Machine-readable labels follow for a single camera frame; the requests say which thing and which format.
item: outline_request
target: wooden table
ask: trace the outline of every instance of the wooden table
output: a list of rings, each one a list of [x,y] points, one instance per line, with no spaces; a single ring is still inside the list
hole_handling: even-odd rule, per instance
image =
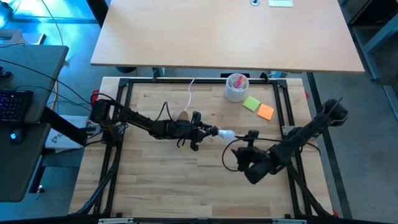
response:
[[[104,77],[100,92],[115,97],[119,78]],[[301,79],[287,79],[290,102],[297,126],[310,120],[310,112]],[[130,107],[150,118],[159,114],[164,101],[170,112],[184,108],[188,100],[187,84],[135,83]],[[260,137],[280,139],[277,113],[270,121],[258,117],[240,103],[229,102],[224,96],[224,85],[193,84],[192,102],[188,112],[201,112],[205,123],[237,134],[247,134],[250,129],[260,131]],[[270,85],[251,85],[251,95],[262,103],[276,108],[273,88]],[[167,119],[165,113],[161,119]],[[243,173],[229,172],[221,164],[225,147],[219,137],[206,138],[198,152],[176,147],[174,140],[156,140],[142,129],[127,129],[118,172],[112,214],[123,212],[124,217],[160,218],[283,218],[292,211],[292,199],[286,169],[277,175],[267,175],[252,185]],[[256,141],[268,149],[273,142]],[[98,185],[105,146],[92,144],[85,149],[78,174],[70,211],[77,211]],[[236,158],[226,153],[226,164],[236,167]],[[317,150],[305,146],[302,153],[308,188],[331,212],[330,198]],[[103,195],[104,208],[107,190]],[[298,194],[303,210],[301,194]]]
[[[363,73],[338,1],[113,0],[92,65]]]

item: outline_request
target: gray floor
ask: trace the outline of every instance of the gray floor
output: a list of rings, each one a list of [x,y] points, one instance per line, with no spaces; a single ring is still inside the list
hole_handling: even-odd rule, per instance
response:
[[[60,44],[54,24],[9,23],[7,28],[18,28],[24,32],[43,32],[48,35],[45,44]],[[70,48],[67,62],[60,74],[61,81],[88,99],[91,92],[99,88],[102,77],[126,76],[115,68],[90,65],[91,54],[100,32],[98,25],[60,24],[60,28],[65,45]],[[389,63],[388,67],[397,69],[394,63]],[[173,68],[167,69],[166,76],[218,77],[221,72],[229,71]],[[261,71],[250,73],[257,77]],[[152,75],[152,70],[139,68],[137,72],[127,75],[149,77]],[[308,80],[304,74],[292,74],[288,77],[303,78],[305,88],[310,93]],[[331,129],[330,132],[353,217],[360,220],[398,223],[396,178],[398,165],[395,162],[398,150],[394,140],[398,133],[398,122],[384,90],[377,83],[369,81],[369,73],[364,75],[316,73],[315,79],[322,101],[343,97],[342,103],[349,110],[349,119],[344,126]],[[60,94],[76,102],[79,101],[65,88],[60,89]],[[312,98],[308,100],[308,104],[314,116]],[[60,103],[59,113],[88,115],[87,111],[66,103]],[[318,143],[323,152],[323,168],[332,205],[339,212],[340,206],[322,137]],[[0,220],[66,215],[81,156],[82,151],[78,151],[52,158],[71,167],[46,170],[42,181],[46,193],[27,194],[21,203],[0,203]]]

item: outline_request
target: mesh pen cup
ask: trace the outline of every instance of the mesh pen cup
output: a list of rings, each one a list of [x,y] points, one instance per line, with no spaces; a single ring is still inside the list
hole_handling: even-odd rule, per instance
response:
[[[246,91],[249,88],[249,80],[247,78],[240,88],[236,88],[236,83],[240,76],[243,75],[239,73],[234,73],[227,78],[225,83],[224,96],[229,101],[234,103],[242,101],[244,99],[244,96],[246,95]]]

